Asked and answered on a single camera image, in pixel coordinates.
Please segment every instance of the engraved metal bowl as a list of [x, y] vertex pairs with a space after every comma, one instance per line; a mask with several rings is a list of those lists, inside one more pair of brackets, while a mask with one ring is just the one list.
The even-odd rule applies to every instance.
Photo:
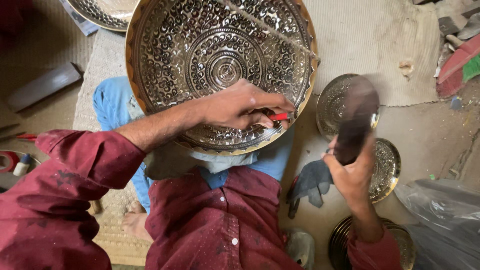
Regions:
[[113, 31], [127, 31], [138, 0], [67, 0], [88, 21]]
[[[410, 234], [391, 220], [381, 218], [384, 226], [391, 232], [400, 250], [400, 265], [403, 270], [412, 270], [416, 248]], [[352, 216], [344, 218], [334, 228], [328, 241], [328, 257], [335, 270], [350, 270], [352, 265], [347, 255], [348, 233], [352, 225]]]
[[375, 169], [370, 183], [370, 200], [379, 202], [392, 193], [400, 176], [401, 160], [396, 147], [383, 138], [375, 144]]
[[[316, 53], [314, 29], [301, 0], [232, 2]], [[241, 78], [284, 94], [299, 115], [317, 68], [310, 55], [215, 0], [141, 0], [127, 31], [126, 61], [132, 90], [147, 115], [211, 95]], [[279, 123], [247, 130], [202, 125], [178, 142], [227, 156], [259, 149], [284, 132]]]
[[[317, 127], [328, 142], [338, 134], [340, 120], [345, 110], [346, 92], [350, 87], [351, 79], [358, 74], [344, 74], [333, 79], [324, 88], [317, 101]], [[379, 114], [372, 115], [372, 129], [377, 126]]]

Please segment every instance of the maroon shirt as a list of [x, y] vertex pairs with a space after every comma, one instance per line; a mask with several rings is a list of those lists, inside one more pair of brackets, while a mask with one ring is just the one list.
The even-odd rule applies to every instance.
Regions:
[[[124, 188], [145, 153], [111, 131], [53, 130], [36, 145], [51, 159], [0, 195], [0, 269], [110, 269], [88, 201]], [[279, 195], [274, 178], [244, 166], [214, 190], [197, 169], [155, 182], [145, 268], [301, 269], [283, 249]], [[348, 255], [357, 270], [401, 269], [388, 231], [375, 244], [352, 237]]]

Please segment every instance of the red tape roll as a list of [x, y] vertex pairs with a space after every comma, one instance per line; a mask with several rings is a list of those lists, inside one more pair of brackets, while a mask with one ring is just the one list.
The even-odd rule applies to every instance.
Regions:
[[0, 151], [0, 173], [12, 172], [19, 161], [15, 152]]

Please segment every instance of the plastic bag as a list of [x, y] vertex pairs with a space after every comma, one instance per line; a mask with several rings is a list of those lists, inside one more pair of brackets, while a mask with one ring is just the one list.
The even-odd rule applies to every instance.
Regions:
[[406, 225], [419, 270], [480, 269], [480, 192], [458, 181], [417, 180], [395, 193], [420, 221]]

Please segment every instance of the man's right hand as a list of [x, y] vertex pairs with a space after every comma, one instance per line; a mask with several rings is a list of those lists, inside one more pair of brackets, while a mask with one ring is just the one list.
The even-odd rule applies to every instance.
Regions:
[[375, 166], [375, 137], [370, 135], [357, 160], [347, 166], [342, 166], [333, 155], [336, 137], [328, 145], [331, 149], [328, 154], [323, 154], [322, 159], [327, 164], [332, 174], [333, 182], [338, 191], [350, 207], [370, 203], [369, 187]]
[[[273, 127], [272, 120], [260, 111], [254, 111], [256, 109], [269, 108], [274, 113], [295, 110], [295, 106], [284, 95], [268, 94], [246, 79], [195, 101], [204, 116], [203, 123], [238, 129], [246, 129], [254, 124]], [[288, 121], [283, 121], [282, 126], [287, 129]]]

